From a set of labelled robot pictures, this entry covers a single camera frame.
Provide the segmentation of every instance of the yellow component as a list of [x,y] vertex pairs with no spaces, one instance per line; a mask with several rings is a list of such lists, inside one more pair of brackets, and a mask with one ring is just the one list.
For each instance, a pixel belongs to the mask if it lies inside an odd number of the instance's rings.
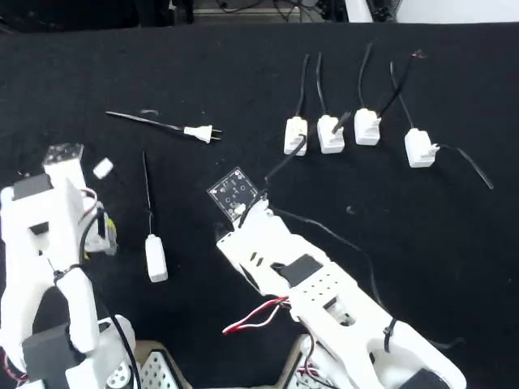
[[117,235],[117,229],[115,228],[115,223],[110,218],[106,220],[106,225],[109,229],[112,229],[112,232]]

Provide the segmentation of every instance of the white cable connector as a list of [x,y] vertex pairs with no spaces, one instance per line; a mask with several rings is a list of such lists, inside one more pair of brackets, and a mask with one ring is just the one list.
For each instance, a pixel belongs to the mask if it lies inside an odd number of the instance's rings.
[[355,142],[363,146],[375,146],[380,140],[380,118],[375,111],[361,108],[355,113]]
[[344,127],[339,127],[335,134],[333,129],[339,122],[339,119],[332,118],[328,115],[323,115],[317,122],[317,135],[319,136],[319,143],[321,145],[321,152],[323,154],[336,154],[344,150],[344,137],[342,133]]
[[212,136],[213,132],[221,131],[213,129],[212,125],[200,127],[184,127],[185,135],[194,136],[195,138],[205,143],[211,143],[211,140],[220,140],[220,138]]
[[[308,137],[308,123],[305,119],[294,116],[286,121],[285,128],[285,146],[283,152],[286,155],[291,154],[297,146],[301,143],[301,135]],[[304,156],[307,153],[306,142],[301,150],[298,151],[296,156]]]
[[145,242],[146,263],[148,275],[152,282],[161,282],[168,279],[168,268],[165,264],[162,240],[150,233]]
[[428,168],[434,164],[440,146],[431,143],[427,131],[411,128],[405,135],[404,142],[411,168]]

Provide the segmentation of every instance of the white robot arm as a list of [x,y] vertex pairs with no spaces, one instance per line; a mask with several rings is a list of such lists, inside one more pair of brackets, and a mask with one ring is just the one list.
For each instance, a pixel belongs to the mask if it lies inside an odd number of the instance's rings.
[[[52,389],[67,382],[70,388],[104,388],[127,357],[112,321],[98,321],[92,284],[79,267],[83,232],[86,251],[116,250],[114,227],[104,211],[98,211],[102,204],[97,197],[89,197],[92,191],[85,188],[82,151],[81,145],[51,147],[44,161],[46,173],[2,190],[6,289],[0,345],[25,373],[28,387]],[[33,335],[43,294],[53,286],[67,300],[70,325]],[[133,349],[130,323],[123,317],[118,321]]]
[[421,379],[435,385],[430,388],[465,389],[449,359],[394,320],[321,249],[292,234],[267,199],[242,217],[217,247],[262,295],[288,297],[293,319],[311,333],[301,349],[311,359],[302,357],[294,374],[308,371],[310,362],[329,387],[340,389],[412,389]]

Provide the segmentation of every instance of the circuit board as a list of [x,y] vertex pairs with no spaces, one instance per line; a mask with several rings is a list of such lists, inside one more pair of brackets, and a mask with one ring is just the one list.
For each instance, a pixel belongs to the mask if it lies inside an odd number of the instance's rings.
[[258,194],[258,189],[245,173],[236,167],[209,188],[208,193],[227,217],[235,221]]

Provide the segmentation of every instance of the black table surface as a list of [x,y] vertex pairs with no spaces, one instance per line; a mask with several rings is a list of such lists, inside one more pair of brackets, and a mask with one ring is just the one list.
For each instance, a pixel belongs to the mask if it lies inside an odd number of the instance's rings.
[[[48,145],[85,144],[84,172],[118,227],[115,257],[88,265],[112,311],[138,339],[162,342],[195,387],[275,383],[302,328],[284,312],[269,326],[223,336],[221,329],[264,299],[215,247],[225,216],[206,190],[235,166],[261,187],[284,156],[285,120],[294,115],[305,53],[311,54],[304,116],[319,118],[315,60],[335,115],[356,109],[358,68],[375,50],[364,98],[380,109],[391,94],[389,61],[415,63],[405,90],[419,128],[433,142],[462,147],[495,183],[488,190],[458,154],[440,151],[429,169],[411,169],[396,103],[377,147],[354,143],[307,155],[273,179],[279,208],[321,221],[369,251],[385,305],[424,336],[465,343],[445,354],[469,387],[515,387],[519,324],[519,24],[286,25],[136,29],[0,37],[0,186],[41,172]],[[107,109],[179,125],[212,123],[222,141],[206,145],[111,118]],[[148,152],[157,227],[169,279],[146,272],[147,214],[141,152]],[[114,171],[99,181],[93,166]],[[288,226],[327,251],[369,290],[367,265],[314,226]],[[1,261],[1,288],[5,268]],[[64,300],[45,296],[36,330],[66,320]]]

